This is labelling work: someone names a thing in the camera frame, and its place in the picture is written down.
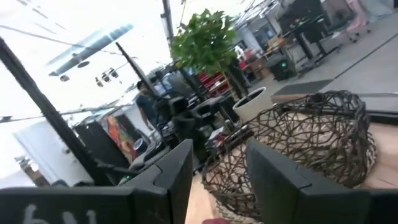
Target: red object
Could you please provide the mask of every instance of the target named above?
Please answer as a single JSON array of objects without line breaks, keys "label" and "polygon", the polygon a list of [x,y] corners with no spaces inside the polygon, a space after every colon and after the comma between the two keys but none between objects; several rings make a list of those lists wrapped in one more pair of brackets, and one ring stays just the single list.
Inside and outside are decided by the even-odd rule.
[{"label": "red object", "polygon": [[213,75],[212,77],[209,77],[203,72],[199,74],[199,79],[203,86],[205,86],[205,88],[210,92],[211,97],[220,96],[229,91],[228,83],[221,72]]},{"label": "red object", "polygon": [[247,65],[248,65],[248,63],[244,60],[241,61],[241,63],[239,63],[239,67],[241,67],[241,69],[244,69]]},{"label": "red object", "polygon": [[215,218],[203,221],[201,224],[229,224],[229,222],[223,218]]}]

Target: window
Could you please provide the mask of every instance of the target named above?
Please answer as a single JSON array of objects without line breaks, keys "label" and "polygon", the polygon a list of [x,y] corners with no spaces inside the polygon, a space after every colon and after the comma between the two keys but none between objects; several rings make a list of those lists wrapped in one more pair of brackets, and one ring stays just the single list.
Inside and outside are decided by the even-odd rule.
[{"label": "window", "polygon": [[268,40],[275,36],[275,30],[270,24],[266,24],[253,33],[257,42],[263,50],[267,48]]}]

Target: office chair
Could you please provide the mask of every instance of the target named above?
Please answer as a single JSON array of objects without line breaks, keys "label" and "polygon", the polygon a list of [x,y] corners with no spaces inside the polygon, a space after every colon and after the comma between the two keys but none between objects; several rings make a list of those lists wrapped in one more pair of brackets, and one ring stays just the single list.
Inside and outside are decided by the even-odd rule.
[{"label": "office chair", "polygon": [[346,0],[326,0],[322,3],[322,7],[327,19],[331,22],[331,25],[325,26],[327,32],[329,34],[342,32],[350,42],[356,43],[359,33],[351,35],[347,28],[358,15],[350,8]]}]

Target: woven basket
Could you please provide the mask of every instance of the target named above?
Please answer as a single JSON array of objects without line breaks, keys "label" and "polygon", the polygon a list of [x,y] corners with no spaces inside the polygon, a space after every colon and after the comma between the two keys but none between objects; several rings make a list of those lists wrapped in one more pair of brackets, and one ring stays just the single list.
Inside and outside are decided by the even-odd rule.
[{"label": "woven basket", "polygon": [[[243,134],[244,127],[251,135]],[[275,105],[226,138],[224,151],[213,155],[203,170],[203,185],[219,207],[260,222],[246,169],[248,138],[347,188],[355,188],[364,182],[377,157],[368,127],[365,104],[348,91],[317,93]]]}]

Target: black pole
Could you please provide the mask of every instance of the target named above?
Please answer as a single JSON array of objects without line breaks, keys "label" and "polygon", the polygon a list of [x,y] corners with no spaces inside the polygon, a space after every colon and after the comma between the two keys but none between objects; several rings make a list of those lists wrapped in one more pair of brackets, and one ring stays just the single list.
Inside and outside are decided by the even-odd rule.
[{"label": "black pole", "polygon": [[120,52],[123,54],[123,56],[126,58],[127,62],[129,62],[130,66],[132,69],[137,73],[138,77],[142,80],[143,84],[147,87],[149,91],[151,91],[155,95],[159,95],[152,85],[149,84],[148,79],[146,78],[144,72],[141,70],[141,68],[131,59],[131,57],[127,54],[126,51],[122,48],[122,46],[116,42],[116,46],[118,46],[118,49]]},{"label": "black pole", "polygon": [[58,133],[69,150],[80,161],[87,173],[93,178],[96,185],[111,185],[106,174],[97,168],[93,158],[87,153],[84,145],[75,136],[68,124],[63,120],[49,99],[39,90],[33,78],[27,73],[24,66],[0,37],[0,59],[11,72],[20,86],[29,94],[35,104],[40,108],[43,115]]},{"label": "black pole", "polygon": [[189,76],[189,74],[183,68],[180,68],[178,70],[180,71],[182,77],[185,79],[185,81],[188,83],[188,85],[191,87],[191,89],[195,92],[195,94],[199,98],[199,100],[201,102],[204,102],[206,100],[206,98],[202,95],[199,86],[193,82],[192,78]]}]

